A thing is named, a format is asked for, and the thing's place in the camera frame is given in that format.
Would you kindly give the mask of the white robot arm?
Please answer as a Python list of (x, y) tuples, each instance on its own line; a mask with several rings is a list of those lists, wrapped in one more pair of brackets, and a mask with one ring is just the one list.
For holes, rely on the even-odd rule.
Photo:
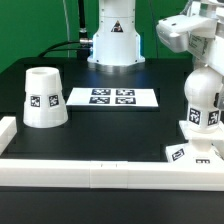
[[(113, 71), (145, 62), (135, 6), (136, 0), (99, 0), (90, 67)], [(188, 0), (179, 14), (158, 21), (156, 33), (171, 51), (189, 52), (224, 76), (224, 0)]]

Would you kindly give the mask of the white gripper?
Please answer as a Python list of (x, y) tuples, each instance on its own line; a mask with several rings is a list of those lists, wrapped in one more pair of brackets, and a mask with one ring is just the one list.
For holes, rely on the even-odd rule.
[(224, 76), (224, 0), (192, 0), (187, 15), (212, 19), (215, 33), (211, 38), (198, 31), (190, 33), (190, 53), (194, 68), (209, 66)]

